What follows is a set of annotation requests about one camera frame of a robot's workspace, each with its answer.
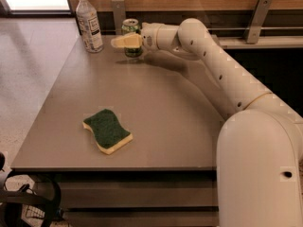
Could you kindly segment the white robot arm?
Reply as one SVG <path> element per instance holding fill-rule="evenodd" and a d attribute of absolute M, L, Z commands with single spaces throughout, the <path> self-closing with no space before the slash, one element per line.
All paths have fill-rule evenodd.
<path fill-rule="evenodd" d="M 112 45 L 200 60 L 222 89 L 234 114 L 217 143 L 220 227 L 303 227 L 303 130 L 295 110 L 230 57 L 197 19 L 144 24 Z"/>

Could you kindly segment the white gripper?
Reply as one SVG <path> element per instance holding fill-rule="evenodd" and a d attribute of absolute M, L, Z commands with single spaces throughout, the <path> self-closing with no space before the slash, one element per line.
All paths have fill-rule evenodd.
<path fill-rule="evenodd" d="M 159 23 L 143 23 L 141 36 L 135 32 L 127 33 L 113 38 L 111 46 L 114 48 L 139 48 L 143 44 L 146 49 L 151 51 L 164 49 L 164 39 L 160 36 L 164 27 L 164 24 Z"/>

